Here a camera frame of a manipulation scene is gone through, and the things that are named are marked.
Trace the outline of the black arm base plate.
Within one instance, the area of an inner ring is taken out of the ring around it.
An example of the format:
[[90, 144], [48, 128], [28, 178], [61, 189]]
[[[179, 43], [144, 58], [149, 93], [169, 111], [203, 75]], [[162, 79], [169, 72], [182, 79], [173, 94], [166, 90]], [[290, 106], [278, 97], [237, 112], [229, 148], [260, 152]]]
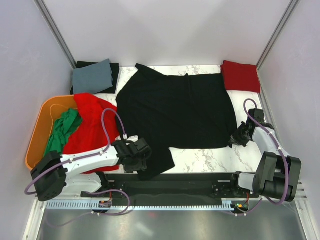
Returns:
[[166, 173], [150, 180], [141, 180], [136, 174], [103, 174], [98, 176], [102, 186], [98, 190], [84, 190], [81, 197], [111, 197], [117, 204], [138, 205], [218, 205], [222, 199], [258, 199], [244, 189], [232, 189], [232, 173]]

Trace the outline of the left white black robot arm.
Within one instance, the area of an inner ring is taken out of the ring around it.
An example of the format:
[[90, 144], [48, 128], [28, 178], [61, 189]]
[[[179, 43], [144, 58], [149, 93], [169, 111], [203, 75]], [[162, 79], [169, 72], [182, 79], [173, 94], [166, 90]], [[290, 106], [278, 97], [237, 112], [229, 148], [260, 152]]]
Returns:
[[144, 171], [151, 155], [151, 147], [137, 136], [77, 154], [51, 151], [30, 172], [30, 185], [40, 202], [60, 195], [105, 198], [111, 187], [103, 168], [122, 165], [126, 173]]

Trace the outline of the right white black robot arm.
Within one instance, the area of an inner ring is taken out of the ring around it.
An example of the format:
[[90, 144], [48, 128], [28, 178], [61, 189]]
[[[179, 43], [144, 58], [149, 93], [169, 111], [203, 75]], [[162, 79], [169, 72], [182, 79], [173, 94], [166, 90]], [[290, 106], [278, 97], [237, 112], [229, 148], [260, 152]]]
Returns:
[[232, 174], [229, 191], [235, 197], [246, 191], [275, 199], [276, 204], [292, 202], [297, 193], [302, 162], [283, 149], [275, 136], [273, 127], [266, 123], [262, 126], [253, 121], [242, 122], [232, 134], [229, 145], [246, 147], [249, 142], [258, 146], [262, 157], [254, 173], [237, 171]]

